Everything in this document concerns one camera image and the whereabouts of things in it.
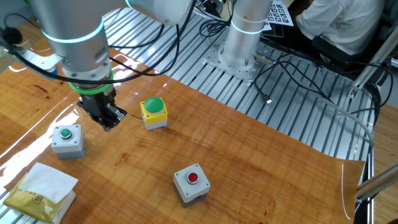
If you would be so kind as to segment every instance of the green led ring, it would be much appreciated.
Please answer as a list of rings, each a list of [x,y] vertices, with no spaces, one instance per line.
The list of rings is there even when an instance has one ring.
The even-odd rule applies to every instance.
[[[112,70],[111,70],[111,75],[109,77],[109,80],[113,80],[113,71]],[[81,95],[95,95],[98,93],[105,92],[112,86],[112,84],[105,84],[102,87],[95,89],[95,90],[81,90],[81,89],[77,88],[73,83],[69,83],[69,86],[73,91],[75,91]]]

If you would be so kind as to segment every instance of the emergency stop button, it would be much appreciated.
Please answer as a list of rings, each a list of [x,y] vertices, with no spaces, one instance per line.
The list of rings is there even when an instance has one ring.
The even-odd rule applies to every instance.
[[[198,182],[198,174],[196,174],[196,173],[188,174],[187,180],[188,180],[188,183],[190,183],[190,184],[197,183]]]

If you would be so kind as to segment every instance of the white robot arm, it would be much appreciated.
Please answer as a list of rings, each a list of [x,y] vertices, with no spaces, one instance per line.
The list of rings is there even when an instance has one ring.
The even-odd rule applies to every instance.
[[[114,9],[131,7],[162,24],[175,25],[187,18],[194,2],[195,0],[30,0],[42,32],[56,55],[53,59],[61,65],[63,74],[68,78],[90,81],[113,78],[103,15]],[[19,55],[32,56],[32,52],[22,54],[23,49],[16,49],[15,52],[18,50]],[[71,87],[81,95],[78,105],[106,131],[118,125],[126,114],[114,103],[116,92],[112,85],[71,83]]]

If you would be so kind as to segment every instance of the green button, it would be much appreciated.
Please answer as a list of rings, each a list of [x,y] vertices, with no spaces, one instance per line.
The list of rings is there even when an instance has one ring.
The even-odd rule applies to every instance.
[[[163,109],[164,103],[163,103],[163,100],[160,99],[159,97],[152,96],[152,97],[149,97],[145,101],[144,107],[145,107],[145,110],[147,110],[151,113],[157,113]]]
[[[63,130],[61,130],[61,138],[62,139],[68,139],[68,138],[70,138],[70,136],[72,136],[72,133],[70,132],[70,130],[69,129],[63,129]]]

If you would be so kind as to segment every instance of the wooden table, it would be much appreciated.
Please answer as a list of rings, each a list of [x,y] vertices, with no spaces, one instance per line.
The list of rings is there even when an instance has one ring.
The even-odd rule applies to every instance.
[[[45,42],[35,49],[50,53]],[[130,75],[113,70],[116,78]],[[76,177],[63,223],[353,222],[363,162],[324,155],[166,75],[116,85],[116,104],[128,114],[110,133],[76,106],[79,95],[67,83],[15,63],[0,87],[0,184],[10,190],[36,162]],[[145,130],[139,103],[149,96],[164,99],[167,127]],[[53,128],[66,124],[83,126],[82,159],[60,161],[50,147]],[[196,162],[211,189],[182,208],[173,174]]]

